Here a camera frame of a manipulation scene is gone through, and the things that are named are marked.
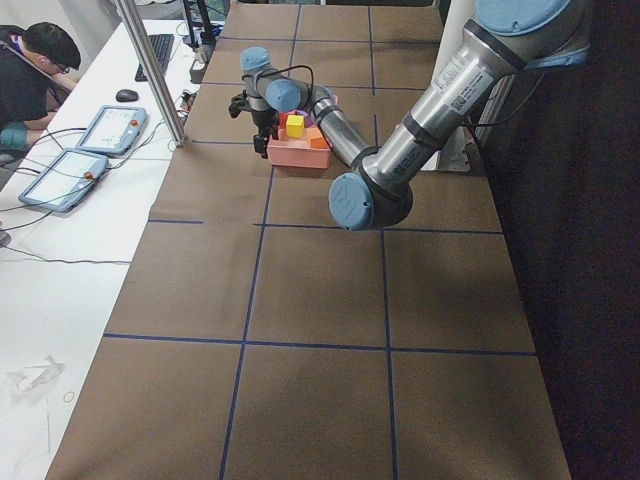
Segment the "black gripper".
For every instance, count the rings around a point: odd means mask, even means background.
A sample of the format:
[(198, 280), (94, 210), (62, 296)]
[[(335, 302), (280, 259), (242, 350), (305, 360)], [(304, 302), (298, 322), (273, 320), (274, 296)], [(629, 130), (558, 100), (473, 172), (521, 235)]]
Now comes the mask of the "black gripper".
[(263, 159), (268, 158), (268, 144), (270, 129), (276, 126), (276, 111), (272, 108), (265, 110), (251, 109), (251, 116), (258, 133), (253, 136), (254, 151)]

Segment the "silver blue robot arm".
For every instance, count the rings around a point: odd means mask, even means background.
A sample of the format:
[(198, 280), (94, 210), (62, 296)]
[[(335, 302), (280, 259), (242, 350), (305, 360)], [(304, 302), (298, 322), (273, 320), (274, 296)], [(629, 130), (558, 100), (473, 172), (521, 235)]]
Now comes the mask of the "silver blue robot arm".
[(411, 210), (413, 177), (502, 78), (585, 61), (592, 12), (590, 1), (475, 2), (459, 48), (381, 147), (366, 143), (326, 87), (286, 78), (258, 46), (240, 55), (245, 90), (234, 97), (229, 113), (251, 113), (259, 154), (265, 154), (279, 114), (310, 114), (351, 169), (329, 190), (335, 222), (355, 231), (393, 226)]

